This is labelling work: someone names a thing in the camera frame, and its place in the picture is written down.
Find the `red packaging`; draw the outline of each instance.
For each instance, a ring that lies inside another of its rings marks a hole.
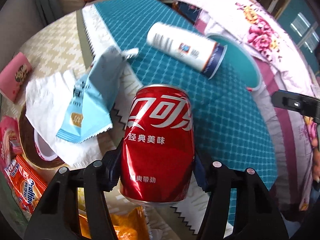
[[[186,92],[170,85],[141,88],[126,125],[120,192],[138,204],[172,204],[186,197],[194,159]]]
[[[8,167],[11,160],[18,154],[22,154],[19,138],[19,128],[16,119],[4,116],[0,122],[0,168],[3,174],[4,168]]]
[[[32,214],[47,187],[46,182],[21,155],[16,156],[4,170],[19,199],[20,207]]]

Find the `floral blanket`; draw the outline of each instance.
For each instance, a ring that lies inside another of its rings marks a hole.
[[[316,126],[310,118],[273,108],[278,89],[314,97],[313,84],[299,49],[276,20],[256,0],[176,0],[202,9],[195,27],[203,34],[227,36],[255,59],[263,77],[252,93],[271,134],[279,177],[272,194],[283,210],[306,209],[312,175],[312,145]]]

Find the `screw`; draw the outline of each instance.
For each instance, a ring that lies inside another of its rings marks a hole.
[[[247,173],[249,173],[250,175],[253,175],[253,174],[255,174],[255,171],[254,171],[254,169],[249,168],[249,169],[247,169]]]
[[[222,166],[221,162],[214,162],[213,166],[216,168],[220,168]]]
[[[96,168],[100,167],[101,165],[102,165],[102,161],[95,161],[93,163],[93,166],[96,167]]]
[[[68,169],[67,169],[66,167],[61,167],[61,168],[59,169],[59,173],[63,174],[63,173],[65,173],[67,170],[68,170]]]

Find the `white coca-cola logo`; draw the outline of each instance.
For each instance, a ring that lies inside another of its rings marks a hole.
[[[151,114],[149,115],[149,118],[163,119],[164,121],[160,124],[152,124],[151,123],[151,125],[156,128],[170,127],[172,129],[175,129],[175,128],[183,127],[183,130],[185,130],[185,131],[191,130],[193,123],[192,123],[192,113],[191,113],[190,106],[187,107],[187,110],[182,117],[182,121],[180,123],[178,123],[177,125],[171,126],[173,124],[173,122],[177,119],[179,114],[183,111],[184,106],[186,104],[188,104],[188,101],[185,98],[178,98],[178,97],[173,97],[173,96],[168,96],[168,95],[162,95],[161,98],[171,99],[171,100],[176,101],[176,103],[161,101],[155,107],[155,109],[151,112]],[[141,102],[141,101],[145,101],[145,104],[143,105],[143,107],[141,107],[141,109],[138,111],[138,113],[136,115],[131,115],[132,111],[134,110],[137,103]],[[144,128],[140,124],[138,124],[136,121],[130,121],[130,120],[140,120],[155,101],[156,101],[156,98],[138,98],[138,99],[134,98],[133,104],[132,104],[132,107],[130,110],[130,116],[128,118],[127,126],[128,127],[136,126],[136,127],[139,127],[144,130]]]

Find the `pink package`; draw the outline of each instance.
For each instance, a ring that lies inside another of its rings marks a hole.
[[[1,94],[14,102],[20,86],[30,70],[31,64],[25,55],[19,52],[0,73]]]
[[[4,116],[0,122],[0,170],[7,177],[4,169],[7,168],[12,159],[22,154],[19,138],[18,121],[12,117]]]

